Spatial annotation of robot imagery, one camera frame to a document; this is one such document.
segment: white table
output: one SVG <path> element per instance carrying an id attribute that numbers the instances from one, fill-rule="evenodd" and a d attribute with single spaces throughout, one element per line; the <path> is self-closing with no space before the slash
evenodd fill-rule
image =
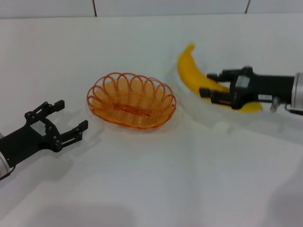
<path id="1" fill-rule="evenodd" d="M 86 93 L 113 71 L 164 80 L 189 41 L 206 71 L 295 74 L 302 24 L 303 14 L 0 20 L 0 131 L 60 99 L 66 108 L 51 120 L 61 131 L 89 121 L 81 143 L 40 151 L 0 182 L 0 225 L 301 227 L 303 140 L 294 124 L 225 132 L 228 122 L 209 128 L 179 108 L 179 120 L 141 133 L 96 122 Z"/>

